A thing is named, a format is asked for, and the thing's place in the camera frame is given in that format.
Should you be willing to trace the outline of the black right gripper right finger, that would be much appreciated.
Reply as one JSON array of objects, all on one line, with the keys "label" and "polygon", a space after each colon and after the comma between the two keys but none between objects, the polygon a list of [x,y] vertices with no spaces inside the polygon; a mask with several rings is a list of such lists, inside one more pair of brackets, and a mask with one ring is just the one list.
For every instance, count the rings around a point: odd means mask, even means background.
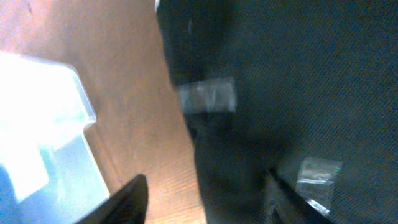
[{"label": "black right gripper right finger", "polygon": [[267,223],[331,223],[331,198],[335,173],[327,169],[302,169],[294,186],[277,171],[265,176]]}]

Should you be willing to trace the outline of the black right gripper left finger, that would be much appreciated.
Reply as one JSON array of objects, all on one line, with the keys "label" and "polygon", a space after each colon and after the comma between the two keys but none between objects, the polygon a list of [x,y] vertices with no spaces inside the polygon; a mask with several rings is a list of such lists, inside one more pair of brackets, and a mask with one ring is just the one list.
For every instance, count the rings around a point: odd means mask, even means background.
[{"label": "black right gripper left finger", "polygon": [[145,224],[149,188],[139,174],[77,224]]}]

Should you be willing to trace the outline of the black garment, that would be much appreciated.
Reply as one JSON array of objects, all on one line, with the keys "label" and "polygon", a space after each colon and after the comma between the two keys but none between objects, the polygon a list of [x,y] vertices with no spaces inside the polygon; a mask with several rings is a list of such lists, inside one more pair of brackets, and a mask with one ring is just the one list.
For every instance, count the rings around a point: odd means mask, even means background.
[{"label": "black garment", "polygon": [[396,1],[155,2],[207,223],[267,223],[265,176],[335,173],[331,223],[397,222]]}]

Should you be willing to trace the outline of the clear plastic storage container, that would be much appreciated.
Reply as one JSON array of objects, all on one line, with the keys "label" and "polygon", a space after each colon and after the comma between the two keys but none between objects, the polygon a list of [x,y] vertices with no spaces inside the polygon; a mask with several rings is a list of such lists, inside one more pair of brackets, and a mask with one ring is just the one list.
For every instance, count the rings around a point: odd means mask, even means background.
[{"label": "clear plastic storage container", "polygon": [[73,66],[1,53],[2,223],[76,223],[109,199],[85,137],[95,122]]}]

